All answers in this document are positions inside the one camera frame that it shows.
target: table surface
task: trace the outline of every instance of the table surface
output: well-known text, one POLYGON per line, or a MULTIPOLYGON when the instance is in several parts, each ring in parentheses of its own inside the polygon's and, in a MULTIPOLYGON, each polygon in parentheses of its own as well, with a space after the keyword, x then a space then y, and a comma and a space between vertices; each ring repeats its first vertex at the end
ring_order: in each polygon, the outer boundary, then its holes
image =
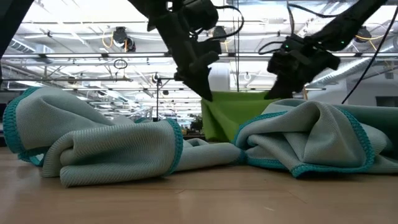
POLYGON ((397 223, 398 177, 249 166, 65 189, 0 148, 0 223, 397 223))

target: ceiling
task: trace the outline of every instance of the ceiling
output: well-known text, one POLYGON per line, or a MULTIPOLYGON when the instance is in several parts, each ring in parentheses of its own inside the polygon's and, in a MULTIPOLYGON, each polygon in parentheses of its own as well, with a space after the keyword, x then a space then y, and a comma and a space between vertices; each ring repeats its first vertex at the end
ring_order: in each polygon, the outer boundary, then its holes
MULTIPOLYGON (((290 1, 324 14, 339 14, 350 7, 355 1, 290 1)), ((213 4, 222 6, 232 4, 232 0, 213 0, 213 4)), ((289 15, 285 1, 239 1, 245 24, 238 37, 229 38, 221 44, 223 53, 239 52, 255 55, 259 48, 270 41, 283 40, 290 32, 289 15)), ((365 26, 373 37, 383 35, 388 26, 389 18, 394 13, 395 6, 383 6, 368 21, 365 26)), ((299 9, 292 9, 295 20, 295 33, 301 36, 319 31, 331 19, 320 19, 299 9)), ((224 26, 227 32, 238 27, 240 15, 229 9, 219 10, 218 26, 224 26)), ((124 91, 83 91, 74 94, 93 102, 106 116, 119 114, 136 115, 137 111, 149 110, 155 106, 156 84, 153 77, 157 74, 163 78, 172 78, 175 64, 171 57, 120 57, 127 68, 115 68, 115 58, 84 58, 74 54, 93 53, 123 53, 124 50, 114 44, 108 47, 112 31, 116 27, 126 27, 126 32, 136 43, 138 53, 166 52, 167 48, 156 30, 147 32, 147 18, 140 14, 127 0, 36 0, 28 11, 13 41, 14 47, 7 49, 7 54, 23 54, 27 49, 34 53, 71 54, 68 58, 52 58, 50 61, 40 61, 29 58, 7 58, 2 60, 2 67, 9 71, 6 78, 83 78, 101 81, 84 82, 37 82, 11 83, 13 88, 24 88, 29 85, 47 85, 58 88, 129 88, 124 91)), ((394 26, 391 36, 398 32, 394 26)), ((199 40, 205 40, 211 35, 211 30, 202 33, 199 40)), ((380 39, 372 42, 376 47, 380 39)), ((269 46, 270 50, 279 46, 269 46)), ((370 42, 363 44, 353 42, 342 52, 374 52, 370 42)), ((269 88, 275 82, 275 75, 268 73, 269 57, 248 57, 239 62, 240 88, 269 88)), ((345 59, 350 63, 354 59, 345 59)), ((229 65, 226 76, 230 79, 230 88, 237 88, 237 66, 235 58, 225 57, 219 63, 229 65)), ((200 113, 200 98, 182 83, 169 81, 159 92, 159 108, 161 117, 178 116, 181 122, 192 120, 189 114, 200 113)))

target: wooden table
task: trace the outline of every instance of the wooden table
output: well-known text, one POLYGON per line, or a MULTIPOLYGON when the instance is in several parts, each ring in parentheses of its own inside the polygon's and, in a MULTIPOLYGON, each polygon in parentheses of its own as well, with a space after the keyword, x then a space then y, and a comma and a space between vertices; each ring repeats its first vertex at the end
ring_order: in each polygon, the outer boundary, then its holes
POLYGON ((398 178, 236 166, 65 189, 2 148, 0 223, 398 223, 398 178))

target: green cloth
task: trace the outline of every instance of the green cloth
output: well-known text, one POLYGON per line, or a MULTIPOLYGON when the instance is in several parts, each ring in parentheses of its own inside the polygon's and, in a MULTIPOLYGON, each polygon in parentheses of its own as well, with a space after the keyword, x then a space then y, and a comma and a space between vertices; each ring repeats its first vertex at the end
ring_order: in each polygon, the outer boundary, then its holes
POLYGON ((239 125, 260 115, 277 100, 264 100, 267 92, 213 92, 213 102, 202 100, 203 130, 207 140, 230 142, 239 125))

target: towel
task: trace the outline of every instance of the towel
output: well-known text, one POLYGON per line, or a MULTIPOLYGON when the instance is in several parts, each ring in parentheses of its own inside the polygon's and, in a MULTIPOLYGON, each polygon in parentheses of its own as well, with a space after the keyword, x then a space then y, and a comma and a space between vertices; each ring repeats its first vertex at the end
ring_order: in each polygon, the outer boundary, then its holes
POLYGON ((111 121, 56 88, 29 88, 7 106, 3 121, 10 150, 42 166, 43 177, 60 177, 66 187, 166 176, 244 159, 232 144, 184 141, 174 120, 111 121))
POLYGON ((276 101, 264 100, 266 93, 212 92, 212 102, 201 101, 206 139, 231 142, 240 124, 260 115, 270 103, 276 101))
POLYGON ((252 166, 307 172, 398 172, 398 108, 280 100, 234 139, 252 166))

